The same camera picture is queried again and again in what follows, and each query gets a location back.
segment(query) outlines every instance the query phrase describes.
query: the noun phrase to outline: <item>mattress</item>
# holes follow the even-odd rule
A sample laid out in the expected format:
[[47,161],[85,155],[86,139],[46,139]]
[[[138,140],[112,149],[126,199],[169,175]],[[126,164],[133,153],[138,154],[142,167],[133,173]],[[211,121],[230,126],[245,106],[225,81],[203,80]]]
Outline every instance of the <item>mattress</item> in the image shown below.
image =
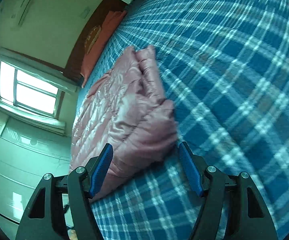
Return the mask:
[[[289,232],[289,0],[135,1],[77,107],[127,46],[149,44],[175,104],[179,141],[227,174],[248,172],[283,239]],[[201,203],[174,151],[92,210],[105,239],[188,239]],[[219,239],[225,227],[224,216]]]

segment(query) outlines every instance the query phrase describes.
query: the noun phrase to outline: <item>window frame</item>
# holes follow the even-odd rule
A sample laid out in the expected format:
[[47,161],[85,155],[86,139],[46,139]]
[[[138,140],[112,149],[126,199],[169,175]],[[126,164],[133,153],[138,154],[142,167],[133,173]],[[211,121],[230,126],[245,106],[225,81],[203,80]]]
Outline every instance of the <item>window frame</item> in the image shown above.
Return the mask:
[[[38,114],[38,115],[45,116],[45,117],[50,117],[53,119],[59,119],[60,109],[61,109],[61,105],[62,105],[62,101],[63,101],[63,97],[64,97],[64,92],[61,91],[60,89],[58,89],[58,93],[56,95],[54,95],[50,92],[44,91],[42,89],[36,88],[36,87],[28,85],[26,83],[20,82],[17,80],[17,73],[18,73],[18,70],[15,68],[14,83],[13,83],[13,102],[8,101],[8,100],[2,98],[1,96],[0,96],[0,100],[4,103],[15,106],[17,108],[20,108],[20,109],[25,110],[25,111],[30,112],[30,113]],[[36,109],[36,108],[31,107],[31,106],[27,106],[25,104],[18,102],[17,96],[16,96],[17,84],[55,98],[53,114],[46,113],[46,112],[41,111],[39,109]]]

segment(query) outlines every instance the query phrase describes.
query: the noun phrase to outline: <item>bedsheet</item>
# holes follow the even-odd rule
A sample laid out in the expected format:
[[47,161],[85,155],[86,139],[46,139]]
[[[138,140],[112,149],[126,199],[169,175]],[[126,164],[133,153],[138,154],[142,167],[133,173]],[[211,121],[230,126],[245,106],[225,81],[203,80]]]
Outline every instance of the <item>bedsheet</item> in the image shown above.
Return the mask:
[[[289,232],[289,0],[135,1],[78,107],[127,46],[149,44],[175,104],[180,141],[223,172],[248,172],[283,239]],[[173,152],[92,210],[105,239],[161,240],[188,239],[200,206]]]

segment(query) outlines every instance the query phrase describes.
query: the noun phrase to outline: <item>orange fabric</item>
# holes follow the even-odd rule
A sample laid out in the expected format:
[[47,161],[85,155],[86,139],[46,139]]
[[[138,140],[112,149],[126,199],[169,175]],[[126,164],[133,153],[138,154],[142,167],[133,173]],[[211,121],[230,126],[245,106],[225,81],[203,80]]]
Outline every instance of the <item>orange fabric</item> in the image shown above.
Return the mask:
[[89,54],[86,54],[83,58],[81,75],[84,77],[82,88],[86,85],[91,72],[94,69],[104,47],[106,46],[108,40],[118,28],[119,24],[126,16],[126,11],[123,12],[112,12],[109,11],[108,15],[104,19],[101,26],[102,30],[99,34],[98,39],[93,44]]

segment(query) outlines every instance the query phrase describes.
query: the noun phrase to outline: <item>metal screw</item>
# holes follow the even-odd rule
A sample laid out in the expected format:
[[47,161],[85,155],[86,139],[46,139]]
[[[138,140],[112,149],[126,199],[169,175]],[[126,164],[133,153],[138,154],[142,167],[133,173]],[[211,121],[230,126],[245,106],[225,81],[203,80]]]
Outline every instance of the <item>metal screw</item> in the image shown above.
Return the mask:
[[242,172],[242,173],[241,173],[241,177],[247,179],[247,178],[249,178],[249,174],[246,173],[246,172]]
[[83,172],[84,172],[84,167],[76,168],[76,173],[83,173]]
[[45,175],[43,176],[43,178],[44,178],[45,180],[49,180],[49,179],[51,179],[51,174],[50,174],[50,173],[47,173],[47,174],[45,174]]
[[214,166],[209,166],[208,167],[208,171],[210,171],[210,172],[215,172],[217,169],[216,169],[216,167],[214,167]]

